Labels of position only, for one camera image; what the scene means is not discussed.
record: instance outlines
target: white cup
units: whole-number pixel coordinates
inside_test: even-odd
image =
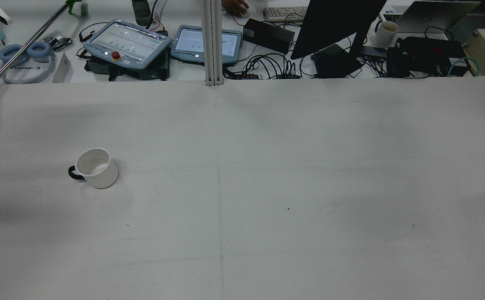
[[[118,169],[105,149],[93,148],[81,154],[76,164],[69,168],[69,176],[75,180],[86,180],[95,188],[107,188],[117,180]]]
[[[383,21],[378,25],[376,35],[372,38],[372,47],[387,49],[398,32],[398,25]]]

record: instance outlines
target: computer mouse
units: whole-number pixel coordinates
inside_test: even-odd
[[[246,10],[245,13],[241,13],[241,19],[248,19],[250,17],[250,10]]]
[[[246,10],[245,13],[241,13],[241,19],[248,19],[250,17],[250,11],[243,5],[241,5],[241,8]],[[228,12],[224,6],[222,6],[222,13],[229,13],[231,15],[231,13]]]

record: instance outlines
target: mug handle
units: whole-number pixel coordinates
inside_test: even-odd
[[[376,27],[374,27],[374,33],[377,33],[378,32],[378,26],[381,24],[382,22],[381,21],[378,21],[376,23]]]
[[[74,180],[85,180],[85,177],[83,177],[82,175],[74,174],[73,171],[75,171],[75,165],[71,165],[69,167],[70,178],[72,178]]]

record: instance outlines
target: tablet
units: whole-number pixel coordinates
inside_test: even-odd
[[[170,42],[168,36],[114,19],[83,46],[93,56],[121,67],[141,70],[163,53]]]
[[[181,60],[185,63],[199,63],[203,65],[205,59],[202,28],[181,25],[177,32],[176,39],[170,50],[170,55],[174,59]],[[234,65],[237,62],[242,36],[242,32],[222,29],[223,65]]]

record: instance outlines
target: blue headphones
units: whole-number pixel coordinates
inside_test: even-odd
[[[7,63],[17,52],[22,48],[19,44],[13,44],[5,46],[4,49],[0,50],[0,59]],[[18,66],[25,63],[29,58],[39,63],[48,63],[48,68],[44,70],[41,74],[34,76],[32,78],[27,78],[23,80],[11,80],[6,77],[6,74],[2,76],[2,79],[7,83],[39,83],[48,78],[55,69],[55,58],[54,50],[52,46],[47,42],[34,42],[26,52],[20,55],[17,61],[12,66]]]

